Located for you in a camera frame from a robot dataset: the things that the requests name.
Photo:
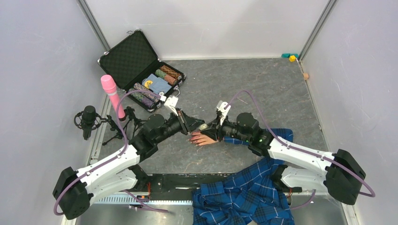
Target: white bracket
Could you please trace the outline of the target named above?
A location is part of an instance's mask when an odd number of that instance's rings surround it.
[[[231,109],[230,105],[225,109],[225,107],[227,105],[228,105],[228,102],[223,102],[223,101],[219,101],[217,104],[216,110],[221,112],[220,125],[222,125],[225,118],[227,118],[228,112]]]
[[[174,95],[171,95],[170,97],[167,98],[166,102],[164,103],[164,106],[168,108],[171,112],[173,112],[176,116],[178,116],[176,110],[177,102],[178,98]]]

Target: yellow cube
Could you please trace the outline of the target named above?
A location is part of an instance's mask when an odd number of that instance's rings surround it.
[[[290,62],[296,61],[296,56],[291,55],[291,56],[289,57],[289,61],[290,61]]]

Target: gray table surface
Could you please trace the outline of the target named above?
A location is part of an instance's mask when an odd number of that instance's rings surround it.
[[[176,60],[167,63],[187,75],[187,80],[180,88],[177,104],[187,115],[209,122],[215,118],[214,109],[220,100],[229,102],[237,91],[249,90],[272,128],[290,128],[295,143],[326,150],[305,81],[296,62],[287,59],[237,59]],[[133,107],[141,119],[151,115],[128,98],[123,101],[123,106]],[[260,126],[265,127],[255,105],[245,93],[232,103],[230,120],[235,121],[236,116],[243,112],[253,113],[260,121]],[[170,114],[165,107],[156,113],[166,119]],[[113,109],[110,114],[116,118]],[[129,127],[128,136],[131,134],[132,127]],[[104,140],[113,135],[114,132],[107,128]],[[188,138],[178,133],[163,141],[152,157],[140,163],[141,167],[146,173],[233,173],[260,159],[245,146],[221,142],[196,147],[187,141]],[[102,146],[99,158],[108,156],[122,146],[122,140],[111,141]]]

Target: poker chip set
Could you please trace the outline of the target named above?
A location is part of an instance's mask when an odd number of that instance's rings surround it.
[[[185,74],[162,62],[141,30],[128,33],[98,59],[98,64],[126,92],[149,90],[169,97],[185,81]],[[158,97],[149,93],[135,92],[129,98],[149,112],[162,105]]]

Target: plaid fabric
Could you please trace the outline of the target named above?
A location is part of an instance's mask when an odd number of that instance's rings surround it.
[[[293,141],[289,129],[273,132]],[[193,224],[246,225],[253,220],[259,225],[294,225],[285,194],[268,177],[282,164],[282,160],[263,158],[223,182],[200,185],[192,197]]]
[[[276,136],[286,139],[289,142],[293,141],[293,131],[292,130],[286,129],[286,128],[271,128],[271,130],[275,133]],[[226,143],[232,143],[232,144],[249,145],[248,142],[243,142],[239,139],[231,138],[231,137],[224,137],[224,141]]]

